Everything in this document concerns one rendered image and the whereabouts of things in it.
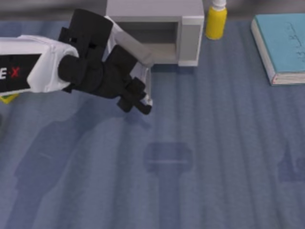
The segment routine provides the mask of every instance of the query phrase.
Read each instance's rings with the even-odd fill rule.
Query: robotic arm
[[[133,106],[149,114],[145,84],[132,78],[137,62],[150,68],[152,54],[111,19],[76,10],[69,28],[62,28],[58,41],[32,35],[0,38],[0,96],[73,90],[113,99],[129,112]],[[110,35],[117,45],[105,62],[102,57]]]

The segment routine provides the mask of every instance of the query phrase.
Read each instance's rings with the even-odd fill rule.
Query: teal book
[[[305,13],[256,15],[251,31],[271,85],[305,83]]]

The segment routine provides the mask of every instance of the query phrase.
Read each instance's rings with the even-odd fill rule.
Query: red letter x
[[[17,68],[12,67],[11,69],[13,70],[13,74],[11,75],[11,78],[18,77],[19,67]]]

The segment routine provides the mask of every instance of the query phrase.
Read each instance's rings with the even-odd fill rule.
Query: handwriting on book
[[[296,34],[296,31],[290,22],[285,23],[285,31],[287,33],[287,37],[289,43],[294,48],[294,52],[297,55],[298,59],[305,63],[305,47],[302,45],[299,37]]]

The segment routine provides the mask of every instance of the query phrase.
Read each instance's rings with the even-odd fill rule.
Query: blue tablecloth
[[[305,87],[270,86],[249,21],[152,88],[148,116],[80,92],[0,104],[0,229],[305,228]]]

